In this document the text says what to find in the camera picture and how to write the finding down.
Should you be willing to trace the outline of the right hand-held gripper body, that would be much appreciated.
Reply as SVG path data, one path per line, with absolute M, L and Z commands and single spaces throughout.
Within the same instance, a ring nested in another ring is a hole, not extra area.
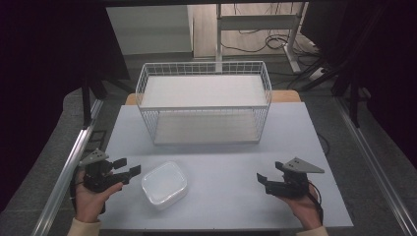
M 297 199 L 309 193 L 308 173 L 324 173 L 325 171 L 301 158 L 294 157 L 283 163 L 283 181 L 271 181 L 270 188 L 266 188 L 266 193 L 276 197 Z

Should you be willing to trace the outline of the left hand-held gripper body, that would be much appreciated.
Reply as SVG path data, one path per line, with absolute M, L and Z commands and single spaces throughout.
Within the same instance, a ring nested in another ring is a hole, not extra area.
M 116 183 L 127 185 L 130 182 L 129 172 L 112 173 L 114 161 L 108 161 L 108 157 L 108 154 L 97 148 L 80 161 L 79 166 L 85 170 L 83 184 L 87 189 L 102 193 Z

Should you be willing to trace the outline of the white plastic lidded container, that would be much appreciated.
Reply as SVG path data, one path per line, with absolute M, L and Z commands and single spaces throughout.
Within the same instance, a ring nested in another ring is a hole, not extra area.
M 166 161 L 148 172 L 141 184 L 149 203 L 158 210 L 172 206 L 188 193 L 187 177 L 173 161 Z

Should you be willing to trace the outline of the person's left hand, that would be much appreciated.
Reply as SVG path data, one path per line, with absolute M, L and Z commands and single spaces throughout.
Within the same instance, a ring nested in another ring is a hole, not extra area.
M 98 222 L 98 216 L 100 215 L 104 204 L 110 198 L 111 195 L 122 190 L 123 184 L 116 183 L 109 187 L 102 193 L 95 193 L 87 189 L 84 184 L 85 172 L 80 171 L 78 173 L 79 184 L 76 186 L 76 216 L 78 221 L 84 223 L 96 223 Z

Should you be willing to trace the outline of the person's right hand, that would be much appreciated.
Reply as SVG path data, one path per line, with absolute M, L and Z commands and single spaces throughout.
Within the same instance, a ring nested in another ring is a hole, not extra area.
M 323 225 L 315 204 L 308 196 L 299 199 L 287 199 L 283 197 L 280 197 L 280 199 L 288 204 L 304 230 L 314 230 Z

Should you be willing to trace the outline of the black metal stand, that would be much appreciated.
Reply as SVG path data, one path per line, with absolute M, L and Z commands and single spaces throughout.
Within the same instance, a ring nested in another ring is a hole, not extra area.
M 350 52 L 346 58 L 336 67 L 323 73 L 317 79 L 309 82 L 305 86 L 297 89 L 297 91 L 307 91 L 318 85 L 336 77 L 336 81 L 331 87 L 331 94 L 336 97 L 342 97 L 347 90 L 350 95 L 348 97 L 348 117 L 356 128 L 360 127 L 358 120 L 358 103 L 360 101 L 359 95 L 359 78 L 357 72 L 357 52 Z
M 127 93 L 133 93 L 134 89 L 123 84 L 119 80 L 112 78 L 103 72 L 96 71 L 85 74 L 82 77 L 82 101 L 83 101 L 83 112 L 84 112 L 84 124 L 83 129 L 85 130 L 92 123 L 92 110 L 90 104 L 89 95 L 92 93 L 96 99 L 103 100 L 107 97 L 108 92 L 104 87 L 104 81 L 110 82 L 114 86 L 124 90 Z

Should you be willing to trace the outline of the light wooden table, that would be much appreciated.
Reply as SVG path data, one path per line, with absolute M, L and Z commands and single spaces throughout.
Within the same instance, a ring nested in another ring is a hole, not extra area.
M 300 95 L 295 90 L 273 90 L 271 92 L 271 101 L 277 102 L 301 102 Z M 136 105 L 136 96 L 131 93 L 128 95 L 126 105 Z

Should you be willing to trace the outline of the white power strip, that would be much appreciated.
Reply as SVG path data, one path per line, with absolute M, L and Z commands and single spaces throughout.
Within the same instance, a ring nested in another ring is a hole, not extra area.
M 326 69 L 323 67 L 320 67 L 318 70 L 316 70 L 310 77 L 310 81 L 314 81 L 318 79 L 320 76 L 322 76 L 326 72 Z

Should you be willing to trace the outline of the white cabinet panel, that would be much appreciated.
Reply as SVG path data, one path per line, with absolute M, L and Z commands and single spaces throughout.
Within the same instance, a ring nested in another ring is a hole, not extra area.
M 188 7 L 106 9 L 123 55 L 191 52 Z

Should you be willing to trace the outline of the aluminium rail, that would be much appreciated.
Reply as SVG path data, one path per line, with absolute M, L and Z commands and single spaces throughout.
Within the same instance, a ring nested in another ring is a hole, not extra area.
M 400 226 L 404 236 L 417 236 L 417 224 L 411 217 L 404 201 L 397 193 L 396 189 L 389 181 L 384 172 L 377 156 L 372 150 L 370 144 L 366 140 L 362 130 L 354 124 L 349 116 L 349 109 L 344 100 L 340 97 L 335 97 L 334 102 L 337 109 L 342 116 L 349 132 L 351 133 L 354 142 L 359 148 L 362 156 L 367 163 L 370 172 L 376 179 L 379 188 L 381 189 L 389 208 L 391 209 L 398 225 Z
M 61 170 L 61 173 L 55 182 L 54 188 L 52 189 L 52 192 L 49 195 L 49 198 L 30 236 L 48 235 L 49 230 L 70 186 L 70 181 L 73 178 L 74 170 L 78 166 L 80 158 L 86 149 L 89 137 L 95 126 L 102 104 L 103 101 L 100 99 L 96 99 L 92 104 L 92 107 L 89 110 L 91 112 L 91 121 L 79 132 L 75 143 L 67 157 L 67 160 Z

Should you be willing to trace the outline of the white metal desk frame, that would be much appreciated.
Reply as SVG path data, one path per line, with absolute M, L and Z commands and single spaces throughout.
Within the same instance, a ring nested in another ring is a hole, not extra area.
M 302 20 L 305 2 L 295 15 L 223 16 L 221 5 L 216 5 L 216 50 L 215 61 L 222 60 L 221 33 L 224 30 L 289 30 L 289 38 L 283 46 L 284 53 L 294 74 L 301 69 L 295 57 L 293 45 Z

